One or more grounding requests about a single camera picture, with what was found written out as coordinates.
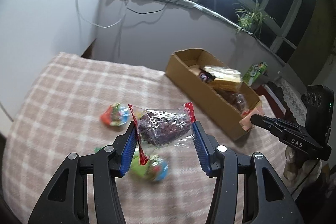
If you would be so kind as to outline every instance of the lace cloth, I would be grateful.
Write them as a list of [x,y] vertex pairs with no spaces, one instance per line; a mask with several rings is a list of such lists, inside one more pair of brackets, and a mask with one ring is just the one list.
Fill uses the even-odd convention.
[[297,123],[305,126],[307,109],[301,100],[301,95],[282,77],[274,82],[283,91],[283,99],[293,113]]

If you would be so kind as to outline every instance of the green can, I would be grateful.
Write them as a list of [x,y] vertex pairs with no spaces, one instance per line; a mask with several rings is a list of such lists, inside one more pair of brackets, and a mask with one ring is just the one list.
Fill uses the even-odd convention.
[[243,77],[244,83],[248,86],[251,86],[253,82],[258,78],[258,76],[264,73],[266,68],[267,68],[267,64],[265,62],[252,65]]

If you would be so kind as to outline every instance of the blue gripper pad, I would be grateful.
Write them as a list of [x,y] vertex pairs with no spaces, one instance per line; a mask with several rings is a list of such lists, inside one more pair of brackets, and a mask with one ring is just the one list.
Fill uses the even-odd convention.
[[136,127],[133,127],[132,132],[128,136],[124,150],[121,156],[120,175],[124,176],[131,166],[131,161],[134,155],[135,147],[137,146]]
[[202,170],[206,173],[207,176],[211,174],[210,166],[210,155],[209,151],[206,148],[202,135],[199,131],[197,124],[200,124],[199,121],[193,122],[193,130],[195,134],[194,145],[198,155],[199,163],[201,164]]

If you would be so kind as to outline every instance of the packaged bread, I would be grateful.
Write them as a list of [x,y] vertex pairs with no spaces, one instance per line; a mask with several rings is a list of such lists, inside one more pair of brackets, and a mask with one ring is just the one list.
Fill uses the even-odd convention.
[[204,66],[203,70],[210,73],[215,79],[209,82],[214,89],[222,89],[238,92],[242,85],[239,71],[218,66]]

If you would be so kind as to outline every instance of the cardboard box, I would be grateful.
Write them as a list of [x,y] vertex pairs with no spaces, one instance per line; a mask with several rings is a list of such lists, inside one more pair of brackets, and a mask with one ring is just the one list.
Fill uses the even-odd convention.
[[[239,124],[242,117],[238,110],[218,95],[210,85],[202,82],[189,70],[190,67],[195,65],[199,65],[201,68],[205,65],[227,67],[211,53],[201,48],[191,48],[174,52],[171,55],[166,68],[166,75],[231,139],[237,140],[245,135],[246,131]],[[260,102],[258,95],[245,83],[242,84],[240,93],[244,95],[250,109],[256,107]]]

